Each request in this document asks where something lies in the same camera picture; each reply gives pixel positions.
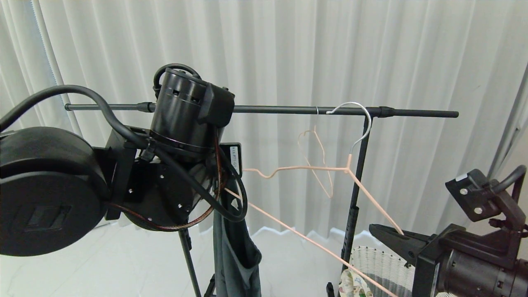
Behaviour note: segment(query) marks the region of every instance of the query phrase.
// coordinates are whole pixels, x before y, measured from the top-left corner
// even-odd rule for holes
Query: beige wall
[[[524,164],[528,165],[528,128],[524,129],[523,135],[520,136],[516,144],[514,144],[512,153],[507,157],[505,165],[501,168],[497,179],[501,180],[510,174],[517,166]],[[528,180],[524,181],[523,191],[519,198],[519,205],[523,211],[528,215]],[[472,223],[468,227],[469,232],[483,235],[493,231],[494,228],[488,225],[488,220]],[[521,249],[519,250],[519,258],[528,259],[528,238],[521,242]]]

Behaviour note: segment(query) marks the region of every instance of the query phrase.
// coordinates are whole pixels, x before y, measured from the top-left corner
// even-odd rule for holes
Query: black circular cover
[[[93,148],[52,127],[0,140],[0,254],[41,255],[83,237],[103,217],[108,195]]]

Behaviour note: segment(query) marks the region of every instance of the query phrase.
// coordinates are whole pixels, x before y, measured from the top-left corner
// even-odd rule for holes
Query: white woven basket
[[[412,297],[414,267],[405,267],[405,260],[375,248],[364,246],[352,251],[351,264],[377,281],[399,297]],[[387,297],[378,287],[369,283],[374,297]],[[453,294],[439,293],[437,297],[456,297]]]

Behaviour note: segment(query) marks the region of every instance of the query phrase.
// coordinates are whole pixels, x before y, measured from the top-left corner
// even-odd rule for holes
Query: white floor
[[[202,294],[214,271],[212,230],[190,229],[191,250]],[[311,239],[340,255],[343,234]],[[295,234],[262,229],[262,296],[326,296],[341,264]],[[355,243],[362,244],[360,238]],[[194,296],[177,234],[117,224],[94,229],[75,244],[38,257],[0,257],[1,297]]]

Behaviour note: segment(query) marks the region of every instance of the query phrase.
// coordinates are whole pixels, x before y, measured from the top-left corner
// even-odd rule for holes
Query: horizontal black bar
[[[99,110],[95,104],[66,104],[64,108],[72,110]],[[113,110],[138,110],[140,112],[154,112],[155,103],[143,102],[138,104],[110,104]],[[315,107],[315,106],[265,106],[265,105],[236,105],[235,113],[242,114],[296,114],[296,115],[324,115],[326,112],[333,110],[334,107]],[[415,110],[415,109],[394,109],[392,107],[367,107],[372,117],[391,117],[391,116],[413,116],[413,117],[458,117],[458,112],[448,110]],[[364,115],[361,108],[342,107],[333,113],[334,115]]]

